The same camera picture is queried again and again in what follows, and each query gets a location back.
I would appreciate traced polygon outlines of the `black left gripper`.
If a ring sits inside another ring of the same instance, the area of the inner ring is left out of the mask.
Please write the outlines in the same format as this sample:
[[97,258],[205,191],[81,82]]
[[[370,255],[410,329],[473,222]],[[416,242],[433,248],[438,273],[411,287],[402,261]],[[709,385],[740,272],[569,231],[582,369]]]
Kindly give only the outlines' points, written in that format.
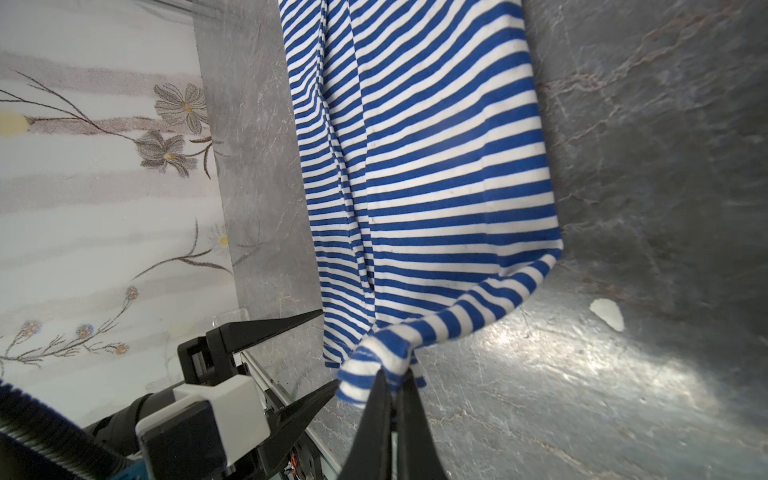
[[[184,382],[216,386],[239,374],[234,355],[288,332],[322,315],[313,310],[278,319],[229,322],[182,343],[177,348]],[[304,397],[284,403],[273,388],[264,392],[270,436],[257,447],[259,465],[266,477],[286,477],[285,468],[296,467],[295,477],[323,477],[321,453],[307,429],[334,397],[339,382],[332,380]]]

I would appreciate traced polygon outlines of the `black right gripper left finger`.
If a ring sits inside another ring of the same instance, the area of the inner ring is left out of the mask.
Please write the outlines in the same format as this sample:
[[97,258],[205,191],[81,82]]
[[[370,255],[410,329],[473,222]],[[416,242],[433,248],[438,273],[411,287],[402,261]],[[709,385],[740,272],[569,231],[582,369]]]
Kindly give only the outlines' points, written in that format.
[[380,370],[338,480],[392,478],[392,413],[392,395],[386,375]]

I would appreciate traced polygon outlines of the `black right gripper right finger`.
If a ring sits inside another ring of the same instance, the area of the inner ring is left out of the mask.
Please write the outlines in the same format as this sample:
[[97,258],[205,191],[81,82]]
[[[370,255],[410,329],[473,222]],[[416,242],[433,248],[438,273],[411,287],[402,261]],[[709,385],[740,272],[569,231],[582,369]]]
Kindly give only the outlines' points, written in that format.
[[403,377],[395,400],[397,475],[404,480],[447,480],[412,370]]

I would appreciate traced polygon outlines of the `blue white striped tank top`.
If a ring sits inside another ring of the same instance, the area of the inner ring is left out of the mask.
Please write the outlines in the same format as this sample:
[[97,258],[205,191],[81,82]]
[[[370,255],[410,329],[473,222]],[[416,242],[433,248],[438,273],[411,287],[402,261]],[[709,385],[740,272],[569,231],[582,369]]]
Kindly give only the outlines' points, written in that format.
[[338,395],[509,315],[563,250],[518,1],[282,1]]

